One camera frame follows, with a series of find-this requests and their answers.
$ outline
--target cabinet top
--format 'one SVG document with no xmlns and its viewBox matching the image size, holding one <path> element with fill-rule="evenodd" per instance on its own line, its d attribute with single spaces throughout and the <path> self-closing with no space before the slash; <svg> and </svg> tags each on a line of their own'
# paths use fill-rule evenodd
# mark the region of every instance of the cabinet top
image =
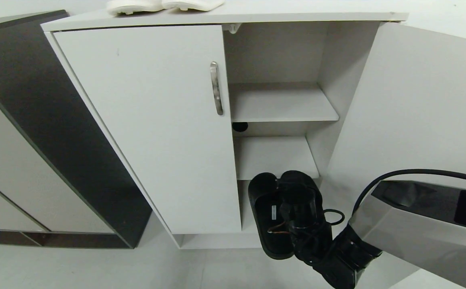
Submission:
<svg viewBox="0 0 466 289">
<path fill-rule="evenodd" d="M 296 22 L 338 20 L 403 21 L 409 2 L 403 0 L 226 0 L 212 11 L 162 10 L 115 17 L 104 9 L 42 24 L 44 31 L 174 24 Z"/>
</svg>

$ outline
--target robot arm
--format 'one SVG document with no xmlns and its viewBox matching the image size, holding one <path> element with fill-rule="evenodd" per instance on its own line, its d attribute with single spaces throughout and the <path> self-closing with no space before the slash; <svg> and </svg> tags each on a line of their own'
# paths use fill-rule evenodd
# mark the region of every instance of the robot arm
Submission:
<svg viewBox="0 0 466 289">
<path fill-rule="evenodd" d="M 323 221 L 322 208 L 316 208 L 317 216 L 311 213 L 315 206 L 308 209 L 307 203 L 315 204 L 311 195 L 298 194 L 295 183 L 280 185 L 280 212 L 295 256 L 335 289 L 354 289 L 364 269 L 382 251 L 466 287 L 466 190 L 417 181 L 384 181 L 400 174 L 466 179 L 466 174 L 440 170 L 385 174 L 364 190 L 349 224 L 334 240 L 331 225 Z"/>
</svg>

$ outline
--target white slipper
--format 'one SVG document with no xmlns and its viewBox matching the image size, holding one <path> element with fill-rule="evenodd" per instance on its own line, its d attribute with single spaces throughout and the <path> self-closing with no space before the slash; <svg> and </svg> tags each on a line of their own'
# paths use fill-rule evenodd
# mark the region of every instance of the white slipper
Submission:
<svg viewBox="0 0 466 289">
<path fill-rule="evenodd" d="M 161 0 L 111 0 L 106 3 L 110 15 L 133 14 L 135 12 L 156 12 L 163 9 Z"/>
<path fill-rule="evenodd" d="M 165 9 L 180 8 L 183 11 L 195 9 L 210 11 L 224 4 L 225 0 L 163 0 L 161 4 Z"/>
</svg>

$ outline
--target black hole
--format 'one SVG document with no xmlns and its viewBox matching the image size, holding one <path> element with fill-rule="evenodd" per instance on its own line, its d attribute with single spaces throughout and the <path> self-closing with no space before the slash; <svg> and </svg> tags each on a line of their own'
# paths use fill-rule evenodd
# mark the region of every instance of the black hole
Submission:
<svg viewBox="0 0 466 289">
<path fill-rule="evenodd" d="M 245 132 L 247 130 L 249 125 L 247 124 L 247 122 L 234 122 L 234 123 L 231 124 L 231 127 L 236 132 L 242 133 L 242 132 Z"/>
</svg>

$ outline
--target slipper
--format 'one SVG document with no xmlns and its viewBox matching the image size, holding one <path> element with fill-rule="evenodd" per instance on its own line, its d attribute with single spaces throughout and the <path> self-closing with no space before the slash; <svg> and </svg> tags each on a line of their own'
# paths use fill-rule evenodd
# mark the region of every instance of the slipper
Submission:
<svg viewBox="0 0 466 289">
<path fill-rule="evenodd" d="M 309 189 L 315 192 L 315 208 L 317 212 L 323 212 L 323 196 L 321 195 L 319 188 L 315 181 L 313 181 L 312 177 L 305 174 L 304 172 L 299 171 L 287 171 L 281 175 L 281 178 L 278 181 L 279 186 L 285 183 L 302 183 Z M 319 216 L 318 222 L 325 221 L 323 214 L 317 214 Z"/>
<path fill-rule="evenodd" d="M 286 231 L 276 190 L 277 178 L 271 173 L 258 174 L 247 189 L 262 248 L 270 258 L 282 260 L 294 255 L 294 246 L 290 234 L 275 233 Z"/>
<path fill-rule="evenodd" d="M 135 12 L 156 12 L 163 10 L 161 0 L 111 0 L 106 3 L 108 14 L 133 14 Z"/>
<path fill-rule="evenodd" d="M 225 0 L 163 0 L 161 3 L 165 9 L 174 7 L 182 11 L 195 9 L 200 11 L 210 11 L 224 4 Z"/>
</svg>

